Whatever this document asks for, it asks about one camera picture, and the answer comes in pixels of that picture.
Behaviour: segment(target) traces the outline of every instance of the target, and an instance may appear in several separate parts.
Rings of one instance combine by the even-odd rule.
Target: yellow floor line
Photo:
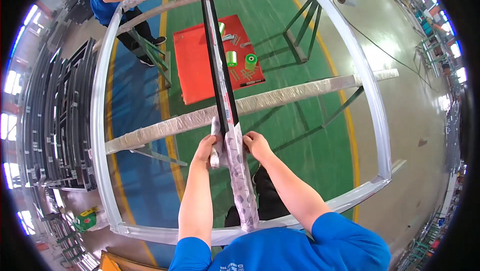
[[[293,0],[295,5],[297,5],[298,9],[302,8],[302,4],[298,0]],[[307,15],[306,11],[303,11],[303,17]],[[310,22],[309,24],[310,29],[314,29],[314,22]],[[330,53],[328,52],[327,46],[325,45],[322,37],[317,31],[316,34],[316,40],[320,44],[321,50],[323,51],[323,54],[327,58],[328,65],[330,66],[330,70],[332,71],[333,76],[338,76],[339,73],[337,72],[337,69],[335,68],[335,65],[333,64],[333,60],[330,56]],[[338,92],[340,95],[340,101],[345,103],[347,101],[347,96],[345,95],[345,91],[341,90]],[[350,114],[350,109],[347,107],[344,110],[344,115],[345,115],[345,121],[346,121],[346,129],[348,132],[348,138],[350,140],[350,152],[352,155],[352,165],[353,165],[353,187],[356,188],[360,185],[360,167],[359,167],[359,158],[358,158],[358,148],[357,148],[357,141],[355,140],[355,131],[353,130],[353,121],[352,121],[352,116]],[[353,208],[353,221],[355,223],[358,222],[358,206]]]
[[[168,3],[169,0],[163,0],[162,5]],[[167,12],[163,12],[160,15],[160,36],[166,36],[167,34]],[[162,51],[166,51],[165,43],[161,46]],[[170,107],[169,107],[169,93],[168,90],[165,88],[165,81],[163,77],[158,74],[158,86],[160,91],[160,114],[162,116],[162,120],[170,118]],[[166,149],[168,152],[168,156],[173,159],[177,158],[177,152],[175,150],[175,144],[173,141],[173,136],[167,136],[165,138]],[[172,170],[173,181],[175,182],[175,187],[177,188],[177,194],[180,202],[183,199],[183,193],[185,192],[185,182],[183,181],[182,172],[180,172],[180,166],[175,163],[170,163],[170,168]]]
[[[110,63],[108,65],[108,78],[106,82],[106,127],[107,127],[107,133],[108,133],[108,140],[113,139],[113,126],[112,126],[112,93],[113,93],[113,70],[115,67],[115,57],[117,56],[117,46],[118,46],[119,40],[115,38],[115,42],[113,43],[113,48],[112,48],[112,53],[110,56]],[[118,164],[117,164],[117,156],[114,154],[111,154],[111,162],[112,162],[112,167],[113,167],[113,173],[115,177],[115,181],[117,183],[118,191],[120,193],[120,198],[121,202],[123,204],[123,207],[125,208],[125,212],[127,213],[127,218],[129,223],[135,224],[135,219],[134,215],[132,214],[132,211],[130,210],[130,207],[128,205],[127,197],[125,196],[125,192],[123,191],[123,186],[122,186],[122,178],[120,177],[120,172],[118,169]],[[148,249],[147,244],[140,240],[140,244],[142,244],[145,253],[147,254],[148,258],[152,262],[152,265],[158,266],[157,262],[155,261],[155,258],[153,257],[152,253],[150,252],[150,249]]]

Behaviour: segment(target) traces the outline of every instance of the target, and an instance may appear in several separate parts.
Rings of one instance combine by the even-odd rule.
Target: white logo
[[[229,263],[226,267],[220,266],[220,271],[245,271],[243,264]]]

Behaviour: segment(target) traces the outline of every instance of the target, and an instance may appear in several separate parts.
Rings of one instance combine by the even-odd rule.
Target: tape roll
[[[245,70],[254,70],[257,65],[257,57],[255,54],[245,56]]]
[[[222,22],[218,22],[218,29],[220,30],[220,36],[222,36],[223,30],[225,30],[225,24]]]
[[[226,65],[229,68],[237,66],[237,52],[235,51],[228,51],[226,53]]]

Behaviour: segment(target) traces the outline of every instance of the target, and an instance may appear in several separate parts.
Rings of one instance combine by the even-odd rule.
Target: black pants
[[[124,23],[133,20],[135,17],[139,16],[142,14],[140,9],[138,7],[135,7],[133,10],[128,10],[125,13],[125,19],[122,18],[120,21],[120,25],[123,25]],[[152,33],[150,32],[150,26],[148,25],[147,21],[141,22],[138,25],[135,26],[135,31],[144,39],[147,39],[149,42],[153,43],[154,38],[152,36]],[[121,41],[121,43],[129,50],[133,51],[139,47],[138,42],[130,36],[128,32],[124,32],[117,36],[118,40]]]
[[[258,169],[255,175],[255,183],[259,204],[258,217],[260,220],[272,220],[290,214],[264,167]],[[240,217],[235,206],[228,210],[225,217],[225,227],[230,226],[240,226]]]

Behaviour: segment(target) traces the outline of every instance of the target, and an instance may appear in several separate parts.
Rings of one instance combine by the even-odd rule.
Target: electrical cord
[[[335,7],[338,9],[338,11],[340,12],[340,9],[339,7],[337,6],[337,4],[335,3],[335,1],[333,0],[333,5],[335,5]],[[369,42],[371,42],[373,45],[375,45],[377,48],[379,48],[382,52],[384,52],[385,54],[387,54],[390,58],[392,58],[393,60],[395,60],[396,62],[398,62],[399,64],[405,66],[407,69],[411,70],[412,72],[414,72],[415,74],[418,75],[418,77],[420,79],[423,80],[423,82],[425,82],[429,88],[431,88],[432,90],[438,92],[437,90],[435,90],[432,85],[430,85],[429,82],[427,82],[425,79],[422,78],[422,76],[420,76],[420,71],[416,71],[416,70],[413,70],[411,67],[409,67],[408,65],[406,65],[405,63],[401,62],[400,60],[396,59],[395,57],[393,57],[392,55],[390,55],[387,51],[383,50],[379,45],[377,45],[373,40],[371,40],[367,35],[365,35],[362,31],[360,31],[359,29],[357,29],[357,27],[355,27],[349,20],[347,20],[347,18],[345,17],[345,15],[343,15],[342,12],[340,12],[340,14],[342,14],[343,18],[345,19],[345,21],[352,27],[354,28],[356,31],[358,31],[358,33],[360,33],[361,35],[363,35],[363,37],[365,37]]]

